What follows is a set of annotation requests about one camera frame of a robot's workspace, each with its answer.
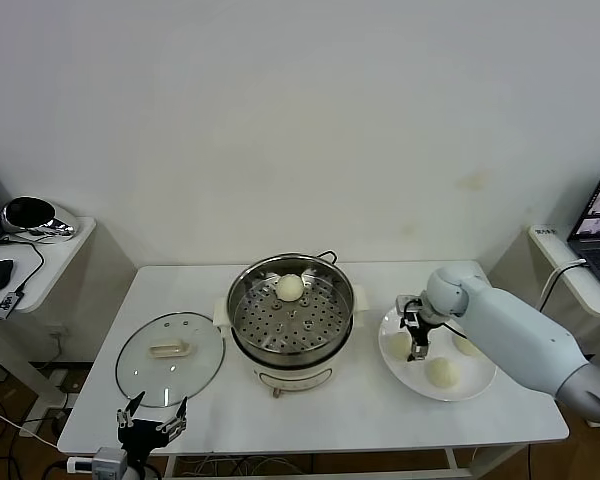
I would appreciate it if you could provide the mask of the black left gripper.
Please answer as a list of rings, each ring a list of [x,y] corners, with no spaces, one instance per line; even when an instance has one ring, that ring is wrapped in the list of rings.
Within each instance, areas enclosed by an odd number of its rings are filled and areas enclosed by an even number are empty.
[[[181,401],[175,416],[162,424],[153,420],[133,420],[144,395],[145,392],[141,391],[116,414],[118,440],[129,458],[148,458],[154,449],[170,443],[169,434],[180,434],[186,429],[187,397]]]

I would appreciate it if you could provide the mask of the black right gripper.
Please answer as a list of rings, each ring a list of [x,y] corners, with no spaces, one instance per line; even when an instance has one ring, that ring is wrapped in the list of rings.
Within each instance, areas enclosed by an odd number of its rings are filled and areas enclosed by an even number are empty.
[[[435,326],[424,320],[420,311],[421,301],[407,301],[401,313],[399,328],[408,331],[412,338],[407,362],[421,361],[427,357],[429,350],[429,331]]]

